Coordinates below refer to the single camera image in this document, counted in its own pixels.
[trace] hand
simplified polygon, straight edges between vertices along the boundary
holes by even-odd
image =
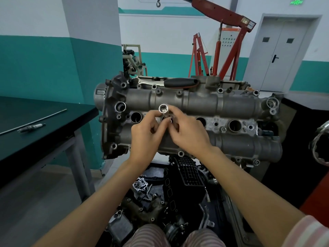
[[[150,164],[156,154],[163,134],[165,133],[170,119],[166,118],[159,124],[155,117],[162,116],[157,110],[149,111],[143,120],[131,127],[131,150],[129,162],[140,165],[143,170]]]
[[[168,108],[175,115],[175,120],[179,125],[179,131],[175,129],[172,123],[168,127],[172,141],[176,145],[198,159],[206,150],[213,148],[201,121],[185,115],[177,107],[168,105]]]

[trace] striped pants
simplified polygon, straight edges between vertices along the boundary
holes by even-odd
[[[170,247],[159,226],[148,224],[139,228],[123,247]],[[209,229],[192,232],[182,247],[225,247],[217,235]]]

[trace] forearm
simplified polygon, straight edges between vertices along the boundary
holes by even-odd
[[[143,172],[125,161],[113,177],[34,246],[95,246],[117,206]]]
[[[200,159],[237,205],[265,247],[281,246],[304,214],[282,199],[219,150]]]

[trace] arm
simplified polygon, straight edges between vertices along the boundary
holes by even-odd
[[[39,239],[34,247],[96,245],[126,192],[147,168],[158,150],[170,118],[158,124],[156,116],[161,116],[161,113],[150,111],[139,124],[132,126],[129,159],[121,164],[102,188]]]
[[[212,146],[202,123],[169,106],[179,132],[170,124],[172,140],[199,159],[214,175],[239,208],[265,247],[277,247],[305,215],[230,161]]]

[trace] gray door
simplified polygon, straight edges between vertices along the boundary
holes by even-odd
[[[309,26],[303,19],[264,18],[243,80],[255,89],[283,91]]]
[[[261,90],[282,91],[310,21],[285,21]]]

